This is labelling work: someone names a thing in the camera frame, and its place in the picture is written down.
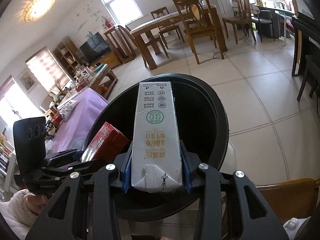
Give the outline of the left hand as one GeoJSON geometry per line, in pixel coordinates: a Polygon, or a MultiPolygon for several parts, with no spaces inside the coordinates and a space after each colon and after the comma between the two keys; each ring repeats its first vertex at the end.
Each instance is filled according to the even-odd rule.
{"type": "Polygon", "coordinates": [[[43,209],[43,207],[48,203],[48,197],[45,194],[33,194],[29,193],[26,196],[25,200],[27,208],[39,215],[43,209]]]}

